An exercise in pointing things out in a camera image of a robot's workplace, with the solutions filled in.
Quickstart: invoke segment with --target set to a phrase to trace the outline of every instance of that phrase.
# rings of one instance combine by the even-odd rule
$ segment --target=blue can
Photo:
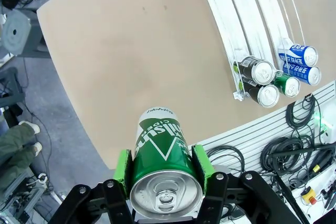
[[[310,46],[293,45],[290,49],[279,49],[279,58],[288,63],[295,63],[302,67],[314,67],[319,55],[315,48]]]
[[[295,76],[300,81],[316,86],[321,81],[321,71],[318,67],[303,67],[293,63],[285,63],[283,72]]]

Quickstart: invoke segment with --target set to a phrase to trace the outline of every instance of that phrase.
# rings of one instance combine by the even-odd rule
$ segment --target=can
[[[130,192],[133,209],[153,219],[193,212],[203,193],[174,112],[163,107],[146,110],[136,139]]]
[[[321,71],[318,67],[309,68],[293,63],[285,63],[283,65],[283,71],[312,86],[316,86],[321,81]]]
[[[245,80],[239,82],[239,89],[249,94],[249,96],[264,108],[272,108],[279,101],[280,93],[277,87],[272,84],[262,86],[254,81]]]
[[[300,92],[299,79],[286,73],[276,73],[273,84],[287,97],[295,97]]]
[[[234,62],[233,68],[240,74],[260,85],[271,83],[275,75],[275,69],[267,60],[252,56],[246,57],[242,62]]]
[[[279,49],[279,58],[302,67],[314,67],[319,59],[317,50],[311,46],[294,44],[290,49]]]

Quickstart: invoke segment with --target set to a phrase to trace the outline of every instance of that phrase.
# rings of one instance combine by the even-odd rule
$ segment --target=green gripper pad
[[[126,199],[129,198],[131,190],[132,162],[131,150],[122,150],[113,176],[122,185]]]
[[[203,193],[206,194],[207,180],[215,173],[215,169],[201,144],[192,146],[191,151],[193,164],[198,173],[198,181],[201,183]]]

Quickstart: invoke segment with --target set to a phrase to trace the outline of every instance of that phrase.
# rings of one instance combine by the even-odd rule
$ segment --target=can rack
[[[278,49],[289,49],[294,43],[289,38],[277,0],[208,0],[208,3],[217,23],[233,74],[236,86],[236,91],[233,93],[234,98],[243,101],[247,97],[247,93],[244,88],[242,91],[239,89],[238,85],[242,78],[240,71],[236,73],[233,70],[233,63],[240,62],[247,56],[253,56],[269,61],[277,71],[282,72],[284,62],[279,58]],[[266,27],[264,27],[261,15],[263,15]],[[271,45],[267,38],[266,29],[270,35]],[[272,50],[276,57],[277,67],[273,61]]]

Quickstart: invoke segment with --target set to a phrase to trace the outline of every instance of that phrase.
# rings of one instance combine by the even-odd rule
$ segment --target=black can
[[[275,69],[271,63],[252,56],[246,57],[242,62],[234,62],[233,69],[236,73],[240,72],[244,77],[260,85],[271,83],[275,75]]]
[[[243,90],[243,87],[245,92],[264,108],[272,108],[279,101],[279,90],[272,84],[263,86],[244,79],[243,82],[239,82],[239,89]]]

